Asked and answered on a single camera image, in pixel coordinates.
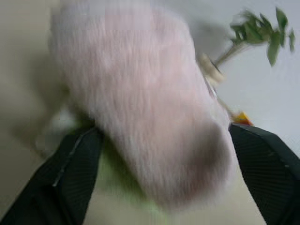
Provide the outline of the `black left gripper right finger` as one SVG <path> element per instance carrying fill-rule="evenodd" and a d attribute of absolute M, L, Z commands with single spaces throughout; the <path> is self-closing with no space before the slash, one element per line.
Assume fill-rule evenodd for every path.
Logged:
<path fill-rule="evenodd" d="M 268 225 L 300 223 L 300 159 L 274 133 L 232 124 L 229 128 L 242 177 Z"/>

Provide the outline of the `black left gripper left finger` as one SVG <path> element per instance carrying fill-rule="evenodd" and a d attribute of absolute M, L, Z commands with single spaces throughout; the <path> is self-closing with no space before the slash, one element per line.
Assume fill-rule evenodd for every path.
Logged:
<path fill-rule="evenodd" d="M 103 133 L 80 128 L 60 143 L 1 220 L 2 225 L 81 225 L 98 175 Z"/>

